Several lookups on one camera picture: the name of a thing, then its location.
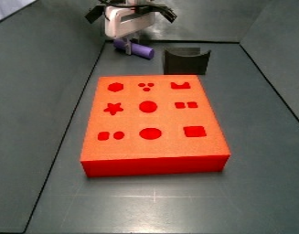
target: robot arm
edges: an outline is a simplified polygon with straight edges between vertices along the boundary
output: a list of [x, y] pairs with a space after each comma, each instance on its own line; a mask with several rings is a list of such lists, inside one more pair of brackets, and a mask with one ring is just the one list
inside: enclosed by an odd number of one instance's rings
[[176, 15], [166, 5], [152, 4], [152, 0], [99, 0], [97, 5], [85, 15], [92, 23], [100, 15], [105, 16], [105, 34], [113, 38], [115, 47], [124, 49], [125, 54], [132, 53], [147, 59], [152, 58], [153, 50], [131, 43], [133, 33], [149, 27], [155, 22], [155, 12], [160, 12], [172, 23]]
[[152, 0], [99, 0], [101, 5], [97, 5], [89, 13], [85, 15], [87, 20], [89, 23], [103, 15], [104, 8], [108, 6], [129, 9], [131, 14], [137, 14], [139, 16], [145, 15], [152, 12], [160, 12], [164, 18], [172, 23], [176, 19], [176, 15], [166, 5], [162, 4], [152, 4]]

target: gray wall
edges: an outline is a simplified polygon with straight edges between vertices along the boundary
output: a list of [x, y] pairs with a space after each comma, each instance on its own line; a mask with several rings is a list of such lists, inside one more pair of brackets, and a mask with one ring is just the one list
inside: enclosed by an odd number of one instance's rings
[[35, 0], [0, 0], [0, 20], [32, 4]]
[[178, 14], [171, 24], [162, 16], [143, 38], [239, 42], [270, 0], [156, 0]]
[[274, 0], [240, 45], [299, 119], [299, 0]]
[[23, 232], [104, 40], [93, 0], [41, 0], [0, 23], [0, 231]]

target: shape hole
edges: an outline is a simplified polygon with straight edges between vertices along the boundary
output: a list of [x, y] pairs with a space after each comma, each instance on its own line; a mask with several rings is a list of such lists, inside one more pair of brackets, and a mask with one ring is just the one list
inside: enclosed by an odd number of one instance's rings
[[124, 137], [124, 132], [115, 132], [115, 133], [113, 133], [113, 138], [115, 138], [116, 140], [123, 139], [123, 137]]
[[107, 86], [107, 90], [117, 92], [121, 91], [124, 89], [124, 85], [120, 83], [112, 83]]
[[178, 109], [184, 109], [184, 103], [183, 102], [175, 102], [175, 107]]
[[108, 132], [100, 132], [100, 133], [97, 134], [97, 140], [99, 140], [99, 141], [105, 141], [105, 140], [108, 140], [108, 136], [109, 136], [109, 133], [108, 133]]
[[187, 104], [188, 104], [188, 108], [198, 108], [198, 104], [195, 101], [190, 101], [187, 102]]
[[183, 128], [187, 137], [204, 137], [207, 136], [203, 126], [190, 126]]
[[139, 104], [139, 110], [144, 113], [152, 113], [157, 109], [157, 105], [153, 101], [143, 101]]
[[171, 89], [174, 90], [186, 90], [191, 88], [190, 82], [184, 82], [183, 84], [176, 84], [175, 82], [171, 82]]
[[145, 128], [140, 131], [139, 135], [145, 140], [155, 140], [163, 135], [163, 132], [157, 128]]

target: black object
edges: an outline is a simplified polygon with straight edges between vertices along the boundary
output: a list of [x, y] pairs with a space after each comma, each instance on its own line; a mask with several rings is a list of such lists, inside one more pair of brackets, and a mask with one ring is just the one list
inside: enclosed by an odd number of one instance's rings
[[164, 75], [204, 75], [211, 50], [200, 53], [200, 48], [164, 49]]
[[97, 5], [92, 10], [89, 10], [85, 18], [88, 22], [92, 24], [95, 20], [104, 14], [104, 5]]

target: gray table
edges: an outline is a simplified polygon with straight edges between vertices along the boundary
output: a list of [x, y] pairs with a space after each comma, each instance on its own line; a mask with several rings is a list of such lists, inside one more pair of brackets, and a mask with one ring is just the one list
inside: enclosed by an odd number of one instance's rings
[[[153, 60], [105, 45], [28, 233], [299, 233], [299, 122], [236, 44], [152, 44]], [[212, 50], [200, 78], [231, 148], [222, 173], [88, 179], [79, 154], [97, 78], [162, 74], [164, 47]]]

